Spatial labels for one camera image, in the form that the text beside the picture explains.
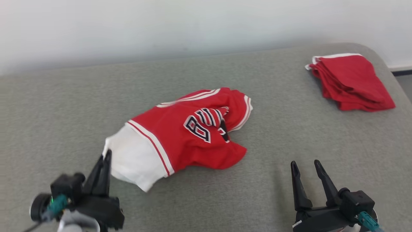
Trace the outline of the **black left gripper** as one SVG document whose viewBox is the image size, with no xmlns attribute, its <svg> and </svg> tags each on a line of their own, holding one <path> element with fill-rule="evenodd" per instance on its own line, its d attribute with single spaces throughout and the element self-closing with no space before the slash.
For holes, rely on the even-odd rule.
<svg viewBox="0 0 412 232">
<path fill-rule="evenodd" d="M 94 195 L 84 197 L 75 210 L 96 220 L 100 231 L 123 229 L 125 215 L 120 207 L 118 197 L 109 196 L 109 183 L 112 162 L 112 151 L 108 149 L 100 156 L 88 176 L 83 194 Z"/>
</svg>

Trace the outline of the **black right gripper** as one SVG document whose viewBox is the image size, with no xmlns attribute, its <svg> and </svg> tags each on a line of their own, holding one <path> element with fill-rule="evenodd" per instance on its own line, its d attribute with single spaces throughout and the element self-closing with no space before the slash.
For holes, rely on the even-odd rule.
<svg viewBox="0 0 412 232">
<path fill-rule="evenodd" d="M 354 223 L 348 220 L 337 207 L 340 204 L 340 198 L 333 181 L 319 160 L 314 160 L 314 165 L 316 173 L 322 182 L 327 199 L 327 207 L 312 209 L 313 204 L 307 198 L 301 181 L 301 173 L 297 163 L 293 160 L 290 163 L 290 169 L 294 207 L 297 211 L 296 222 L 292 226 L 293 232 L 334 232 L 347 226 L 353 227 Z"/>
</svg>

